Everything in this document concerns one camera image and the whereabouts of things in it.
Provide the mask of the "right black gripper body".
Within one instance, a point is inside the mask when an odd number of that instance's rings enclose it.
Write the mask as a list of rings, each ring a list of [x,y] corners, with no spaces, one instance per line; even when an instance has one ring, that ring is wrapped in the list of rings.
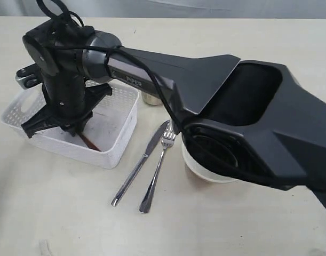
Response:
[[[27,137],[36,132],[60,127],[75,135],[82,132],[88,120],[93,116],[93,109],[107,95],[112,95],[110,85],[86,87],[58,86],[48,90],[42,86],[46,104],[29,120],[21,124]]]

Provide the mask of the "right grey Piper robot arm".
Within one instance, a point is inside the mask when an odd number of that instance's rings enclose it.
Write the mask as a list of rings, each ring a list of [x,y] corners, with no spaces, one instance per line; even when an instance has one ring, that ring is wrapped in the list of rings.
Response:
[[[49,20],[22,41],[34,63],[18,71],[19,82],[41,84],[46,101],[23,123],[27,136],[83,130],[116,79],[162,100],[201,166],[280,190],[305,186],[326,208],[326,103],[285,65],[130,49],[73,21]]]

